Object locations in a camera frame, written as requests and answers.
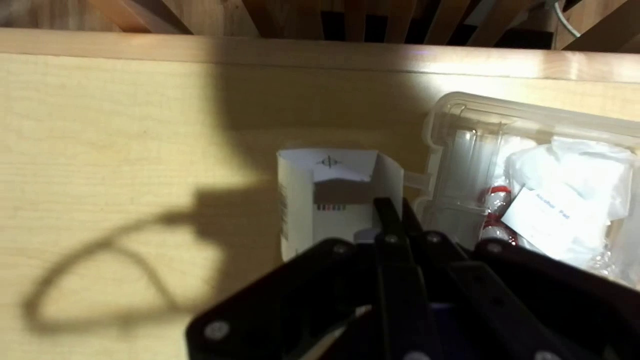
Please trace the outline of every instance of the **cardboard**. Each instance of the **cardboard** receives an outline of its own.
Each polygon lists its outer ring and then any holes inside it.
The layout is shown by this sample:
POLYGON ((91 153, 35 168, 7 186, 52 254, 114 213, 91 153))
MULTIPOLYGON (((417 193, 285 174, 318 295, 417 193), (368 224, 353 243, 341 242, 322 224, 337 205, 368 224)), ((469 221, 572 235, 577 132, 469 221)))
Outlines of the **cardboard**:
POLYGON ((376 150, 292 147, 278 151, 282 192, 282 257, 324 238, 372 240, 374 198, 401 209, 403 169, 376 150))

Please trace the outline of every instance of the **plastic bag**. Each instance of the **plastic bag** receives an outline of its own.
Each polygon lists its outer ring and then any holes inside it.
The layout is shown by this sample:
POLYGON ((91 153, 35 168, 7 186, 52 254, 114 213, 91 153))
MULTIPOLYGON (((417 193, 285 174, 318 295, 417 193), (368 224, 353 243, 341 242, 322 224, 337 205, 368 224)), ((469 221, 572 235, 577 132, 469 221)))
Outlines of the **plastic bag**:
POLYGON ((619 145, 561 136, 515 151, 503 174, 525 195, 515 195, 506 218, 528 233, 524 245, 590 267, 605 252, 607 225, 627 215, 633 161, 619 145))

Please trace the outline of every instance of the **black plastic object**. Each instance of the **black plastic object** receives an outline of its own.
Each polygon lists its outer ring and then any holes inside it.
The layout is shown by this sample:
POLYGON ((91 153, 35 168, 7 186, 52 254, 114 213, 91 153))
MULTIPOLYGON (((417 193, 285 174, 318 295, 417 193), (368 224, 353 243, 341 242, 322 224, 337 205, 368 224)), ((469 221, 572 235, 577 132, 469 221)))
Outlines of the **black plastic object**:
POLYGON ((374 243, 324 240, 199 313, 190 358, 299 358, 337 328, 322 358, 640 358, 636 291, 502 240, 467 254, 409 205, 374 205, 374 243))

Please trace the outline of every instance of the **wooden board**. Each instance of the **wooden board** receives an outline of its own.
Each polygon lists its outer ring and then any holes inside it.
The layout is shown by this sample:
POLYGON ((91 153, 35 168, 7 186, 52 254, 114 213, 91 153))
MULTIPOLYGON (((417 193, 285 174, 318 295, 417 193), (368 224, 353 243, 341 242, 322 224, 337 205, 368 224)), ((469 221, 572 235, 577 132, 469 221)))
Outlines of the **wooden board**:
POLYGON ((625 56, 2 30, 2 358, 184 358, 278 264, 276 150, 419 172, 452 89, 640 119, 625 56))

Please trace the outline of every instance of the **white label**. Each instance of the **white label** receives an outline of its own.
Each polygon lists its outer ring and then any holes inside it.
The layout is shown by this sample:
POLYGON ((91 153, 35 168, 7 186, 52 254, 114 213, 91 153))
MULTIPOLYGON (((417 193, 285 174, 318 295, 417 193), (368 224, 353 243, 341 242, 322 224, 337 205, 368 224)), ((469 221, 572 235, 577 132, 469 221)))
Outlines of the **white label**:
POLYGON ((539 252, 566 257, 579 224, 587 218, 587 203, 566 184, 554 184, 522 187, 502 221, 539 252))

